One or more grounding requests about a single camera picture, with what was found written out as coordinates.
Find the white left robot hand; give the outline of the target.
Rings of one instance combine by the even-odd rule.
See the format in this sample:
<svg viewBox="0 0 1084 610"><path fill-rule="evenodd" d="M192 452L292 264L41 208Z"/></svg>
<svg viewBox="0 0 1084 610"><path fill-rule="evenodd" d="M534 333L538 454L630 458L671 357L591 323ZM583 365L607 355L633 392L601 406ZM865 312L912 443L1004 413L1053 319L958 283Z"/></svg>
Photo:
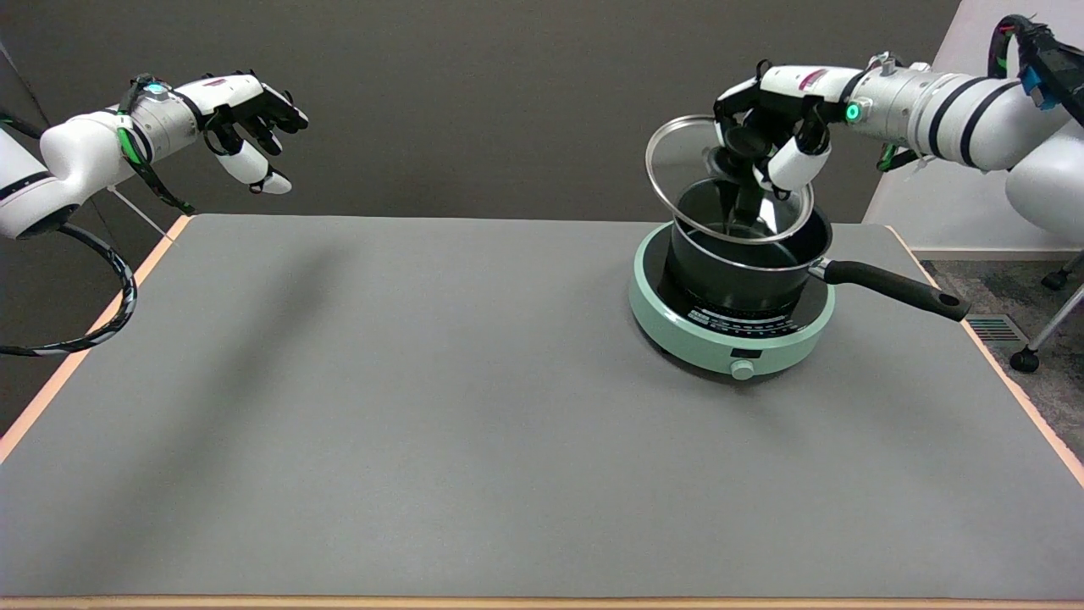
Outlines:
<svg viewBox="0 0 1084 610"><path fill-rule="evenodd" d="M283 152L276 132L297 134L309 127L291 93L251 72L234 72L177 86L173 94L193 113L202 141L229 176L254 194L291 192L291 178L268 161L268 155Z"/></svg>

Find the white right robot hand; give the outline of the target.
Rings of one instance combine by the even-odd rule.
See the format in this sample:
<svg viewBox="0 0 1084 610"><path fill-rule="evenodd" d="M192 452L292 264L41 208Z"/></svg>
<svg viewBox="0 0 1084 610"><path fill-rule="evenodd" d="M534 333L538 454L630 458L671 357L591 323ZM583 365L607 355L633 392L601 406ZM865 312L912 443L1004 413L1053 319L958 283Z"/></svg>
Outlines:
<svg viewBox="0 0 1084 610"><path fill-rule="evenodd" d="M833 151L830 125L843 124L863 69L779 65L762 59L754 77L731 86L713 104L721 135L749 127L769 151L754 155L760 186L779 193L805 189Z"/></svg>

